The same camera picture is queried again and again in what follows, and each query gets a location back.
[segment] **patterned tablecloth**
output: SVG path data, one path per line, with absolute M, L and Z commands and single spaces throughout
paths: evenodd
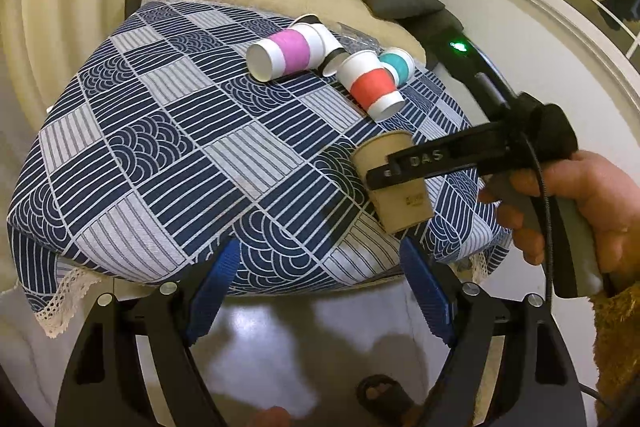
M 415 142 L 469 126 L 431 72 L 402 88 L 404 109 L 374 123 L 334 77 L 259 84 L 244 55 L 286 28 L 275 14 L 151 2 L 87 60 L 53 107 L 9 209 L 20 281 L 46 308 L 72 266 L 131 281 L 179 279 L 220 238 L 241 241 L 233 293 L 347 287 L 398 264 L 415 234 L 440 261 L 483 251 L 493 269 L 508 232 L 476 201 L 474 170 L 427 181 L 435 216 L 386 235 L 350 153 L 372 136 Z

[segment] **tiled floor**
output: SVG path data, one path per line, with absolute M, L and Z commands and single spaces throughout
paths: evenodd
M 513 252 L 485 283 L 494 295 L 521 299 L 542 291 L 542 271 Z M 86 312 L 111 284 L 92 288 Z M 116 282 L 120 298 L 140 290 Z M 593 315 L 583 301 L 557 299 L 555 313 L 578 377 L 594 385 L 591 358 Z M 66 361 L 81 328 L 78 315 L 68 331 L 47 339 L 20 292 L 0 299 L 0 363 L 28 406 L 53 425 Z M 172 420 L 160 393 L 145 337 L 139 347 L 158 420 Z M 372 426 L 375 421 L 354 397 L 358 381 L 374 373 L 399 380 L 421 401 L 434 384 L 448 349 L 428 330 L 406 282 L 316 297 L 236 298 L 220 310 L 210 333 L 192 348 L 196 364 L 231 427 L 242 427 L 257 409 L 279 405 L 295 426 Z M 593 406 L 586 400 L 590 425 Z

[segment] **white curtain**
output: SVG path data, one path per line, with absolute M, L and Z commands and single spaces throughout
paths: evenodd
M 0 219 L 52 105 L 124 18 L 124 0 L 0 0 Z M 15 284 L 0 229 L 0 293 Z

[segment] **screw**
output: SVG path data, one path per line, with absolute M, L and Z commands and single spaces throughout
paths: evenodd
M 537 293 L 530 293 L 529 295 L 527 295 L 527 302 L 535 308 L 540 308 L 544 301 L 542 297 Z
M 98 306 L 108 306 L 113 301 L 113 295 L 110 293 L 103 293 L 98 297 Z
M 462 285 L 462 291 L 470 297 L 475 297 L 480 293 L 480 286 L 474 282 L 465 282 Z
M 172 293 L 175 293 L 177 289 L 178 285 L 175 282 L 169 281 L 163 283 L 162 286 L 160 286 L 160 293 L 162 295 L 171 295 Z

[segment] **fuzzy brown sleeve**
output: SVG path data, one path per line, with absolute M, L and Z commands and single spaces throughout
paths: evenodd
M 615 404 L 620 392 L 640 370 L 640 283 L 607 298 L 591 298 L 595 312 L 596 341 L 593 354 L 600 370 L 598 391 Z M 598 417 L 606 409 L 597 404 Z

